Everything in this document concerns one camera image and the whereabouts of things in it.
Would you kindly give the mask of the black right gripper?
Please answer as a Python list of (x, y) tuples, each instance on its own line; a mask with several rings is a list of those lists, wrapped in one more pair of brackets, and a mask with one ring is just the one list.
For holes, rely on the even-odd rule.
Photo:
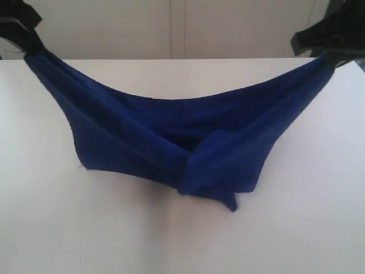
[[(344, 1), (343, 5), (322, 21), (293, 35), (290, 44), (295, 56), (309, 50), (325, 52), (324, 59), (337, 69), (357, 59), (364, 51), (364, 1)], [(326, 49), (350, 51), (326, 51)]]

